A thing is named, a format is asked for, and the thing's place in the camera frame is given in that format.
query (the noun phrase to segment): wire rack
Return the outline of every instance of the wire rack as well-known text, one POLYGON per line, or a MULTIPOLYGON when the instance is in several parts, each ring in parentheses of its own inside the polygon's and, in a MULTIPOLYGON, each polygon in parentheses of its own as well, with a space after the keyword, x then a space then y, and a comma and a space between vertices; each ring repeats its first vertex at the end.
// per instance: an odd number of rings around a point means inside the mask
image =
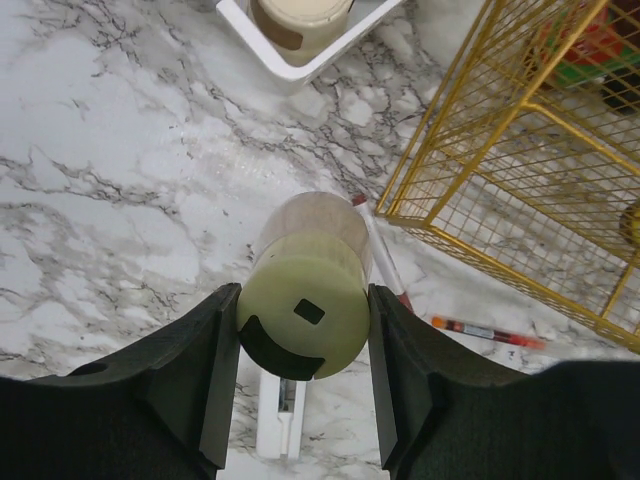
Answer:
POLYGON ((378 213, 640 353, 639 66, 638 0, 486 1, 378 213))

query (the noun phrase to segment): gold metal frame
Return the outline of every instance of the gold metal frame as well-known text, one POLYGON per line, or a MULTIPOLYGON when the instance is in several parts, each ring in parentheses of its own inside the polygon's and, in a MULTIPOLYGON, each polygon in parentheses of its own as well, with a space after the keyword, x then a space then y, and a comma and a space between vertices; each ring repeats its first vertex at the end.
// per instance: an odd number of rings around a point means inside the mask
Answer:
POLYGON ((640 210, 640 120, 607 101, 640 95, 637 38, 619 33, 640 38, 638 18, 615 0, 487 0, 377 207, 636 353, 640 230, 620 225, 640 210), (615 40, 600 60, 576 47, 597 22, 615 40), (569 58, 593 78, 561 77, 569 58))

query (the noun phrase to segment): jar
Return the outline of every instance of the jar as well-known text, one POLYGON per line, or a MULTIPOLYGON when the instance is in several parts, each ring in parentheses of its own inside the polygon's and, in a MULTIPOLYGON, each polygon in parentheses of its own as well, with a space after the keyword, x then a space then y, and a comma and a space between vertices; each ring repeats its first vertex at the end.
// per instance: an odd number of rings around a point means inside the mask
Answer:
POLYGON ((302 66, 347 29, 354 0, 251 0, 249 14, 284 60, 302 66))
POLYGON ((291 380, 345 368, 368 336, 371 266, 367 227, 350 202, 323 192, 291 198, 267 220, 238 299, 249 356, 291 380))

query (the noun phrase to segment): gold wire basket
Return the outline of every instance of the gold wire basket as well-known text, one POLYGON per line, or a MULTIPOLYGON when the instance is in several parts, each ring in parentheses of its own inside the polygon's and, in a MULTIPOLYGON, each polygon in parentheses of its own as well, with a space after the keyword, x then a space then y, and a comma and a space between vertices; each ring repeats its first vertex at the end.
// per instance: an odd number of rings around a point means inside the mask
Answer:
POLYGON ((378 213, 640 353, 639 66, 638 0, 487 0, 378 213))

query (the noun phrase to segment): black curved mark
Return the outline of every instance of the black curved mark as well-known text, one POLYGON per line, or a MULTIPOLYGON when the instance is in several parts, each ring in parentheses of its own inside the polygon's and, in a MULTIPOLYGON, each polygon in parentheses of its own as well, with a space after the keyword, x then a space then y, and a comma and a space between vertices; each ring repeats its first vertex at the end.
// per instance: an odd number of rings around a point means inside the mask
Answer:
POLYGON ((254 362, 282 378, 309 381, 325 361, 324 358, 296 355, 282 348, 264 331, 257 315, 249 317, 238 336, 254 362))

